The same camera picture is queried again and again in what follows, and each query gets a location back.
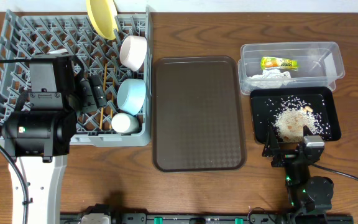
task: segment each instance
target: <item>transparent container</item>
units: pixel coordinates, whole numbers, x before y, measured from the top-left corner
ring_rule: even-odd
[[[291,78],[251,78],[261,75],[262,57],[280,57],[298,61],[298,71],[288,71]],[[338,44],[335,42],[292,42],[245,44],[241,47],[238,64],[241,92],[249,95],[261,88],[296,88],[326,86],[335,90],[335,80],[345,76]]]

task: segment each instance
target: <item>snack wrapper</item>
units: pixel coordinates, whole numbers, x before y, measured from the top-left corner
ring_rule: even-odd
[[[271,69],[271,68],[281,68],[281,69],[292,69],[297,71],[299,65],[297,60],[276,58],[276,57],[262,57],[262,60],[260,61],[260,68],[262,70]]]

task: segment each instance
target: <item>wooden tabletop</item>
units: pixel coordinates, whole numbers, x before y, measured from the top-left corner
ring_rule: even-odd
[[[4,14],[0,13],[0,34]],[[358,14],[301,13],[156,13],[154,62],[163,57],[228,55],[240,59],[243,44],[334,41],[341,49],[346,76],[336,82],[335,105],[342,138],[328,142],[318,164],[358,176]],[[166,174],[152,165],[151,143],[145,147],[72,146],[63,180],[62,212],[80,212],[95,203],[119,210],[164,213],[247,213],[263,207],[282,211],[289,202],[284,170],[271,168],[261,156],[242,96],[248,160],[228,172]],[[358,222],[358,182],[311,167],[312,175],[334,181],[330,213],[353,215]],[[0,155],[0,223],[10,223],[11,178]]]

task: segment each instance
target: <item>black food tray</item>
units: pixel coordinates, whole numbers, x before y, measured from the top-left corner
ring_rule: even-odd
[[[164,172],[231,170],[246,161],[236,63],[164,58],[152,76],[153,163]]]
[[[335,110],[333,93],[326,87],[280,88],[254,90],[250,94],[252,121],[255,138],[265,143],[268,126],[275,122],[275,116],[280,111],[282,99],[298,97],[311,104],[314,114],[320,114],[321,123],[328,124],[326,134],[319,134],[325,141],[337,141],[341,138],[341,128]]]

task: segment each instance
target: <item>white cup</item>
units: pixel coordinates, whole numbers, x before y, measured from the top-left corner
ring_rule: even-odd
[[[111,127],[118,133],[130,134],[137,132],[139,122],[134,116],[118,113],[112,117]]]
[[[142,109],[146,97],[146,84],[143,80],[129,78],[121,84],[117,93],[118,108],[136,115]]]
[[[146,38],[130,35],[122,43],[119,60],[125,67],[135,72],[142,66],[146,53]]]

